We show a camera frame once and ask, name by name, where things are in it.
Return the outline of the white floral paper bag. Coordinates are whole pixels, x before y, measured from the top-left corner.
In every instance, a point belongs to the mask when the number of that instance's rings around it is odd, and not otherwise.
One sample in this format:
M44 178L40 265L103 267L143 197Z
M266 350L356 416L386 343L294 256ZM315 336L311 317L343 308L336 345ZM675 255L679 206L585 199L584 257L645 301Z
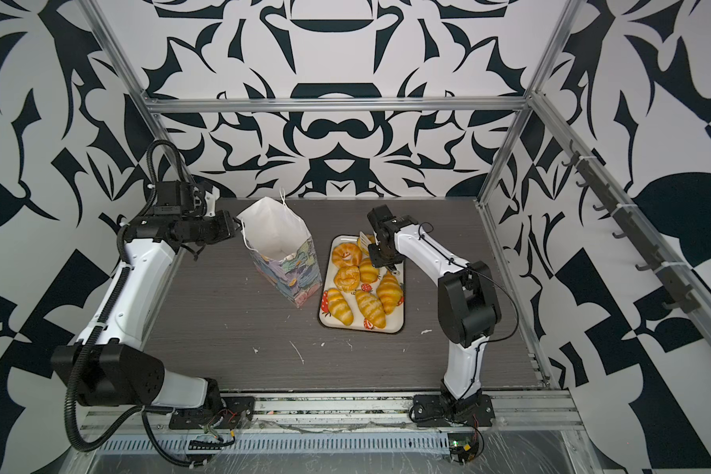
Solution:
M262 197L239 213L243 242L255 268L296 307L323 280L312 235L283 197Z

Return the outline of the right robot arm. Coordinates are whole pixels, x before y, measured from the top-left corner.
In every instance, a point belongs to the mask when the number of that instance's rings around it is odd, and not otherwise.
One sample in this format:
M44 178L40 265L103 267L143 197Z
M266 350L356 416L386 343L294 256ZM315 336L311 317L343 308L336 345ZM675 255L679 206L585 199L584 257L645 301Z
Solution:
M426 223L395 216L386 205L372 209L367 219L375 236L369 257L377 268L408 260L436 284L438 323L450 344L440 405L455 415L481 393L483 355L502 319L490 269L456 256L430 235Z

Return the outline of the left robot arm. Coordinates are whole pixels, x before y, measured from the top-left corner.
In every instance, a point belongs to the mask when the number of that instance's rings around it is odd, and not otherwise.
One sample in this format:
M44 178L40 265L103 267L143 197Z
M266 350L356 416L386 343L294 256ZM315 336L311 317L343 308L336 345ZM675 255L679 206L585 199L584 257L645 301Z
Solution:
M217 187L161 182L146 211L117 236L120 262L104 300L77 341L55 349L51 366L67 387L67 407L134 405L221 411L217 383L166 369L144 353L161 298L184 252L197 257L235 236Z

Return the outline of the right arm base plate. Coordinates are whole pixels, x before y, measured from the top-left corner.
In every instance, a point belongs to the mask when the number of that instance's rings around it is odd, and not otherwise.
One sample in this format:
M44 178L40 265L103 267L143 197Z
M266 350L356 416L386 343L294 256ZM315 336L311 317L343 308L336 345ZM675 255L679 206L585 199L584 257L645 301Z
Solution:
M446 394L415 395L408 416L420 428L454 425L490 428L496 419L491 398L481 392L461 401Z

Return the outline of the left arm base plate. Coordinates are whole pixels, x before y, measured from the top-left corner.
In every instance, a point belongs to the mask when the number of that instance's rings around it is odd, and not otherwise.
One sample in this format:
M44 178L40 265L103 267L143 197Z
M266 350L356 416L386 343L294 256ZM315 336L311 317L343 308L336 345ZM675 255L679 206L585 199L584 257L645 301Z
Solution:
M253 420L256 398L253 396L224 396L215 409L201 407L178 409L169 422L170 430L197 430L205 425L217 430L238 429Z

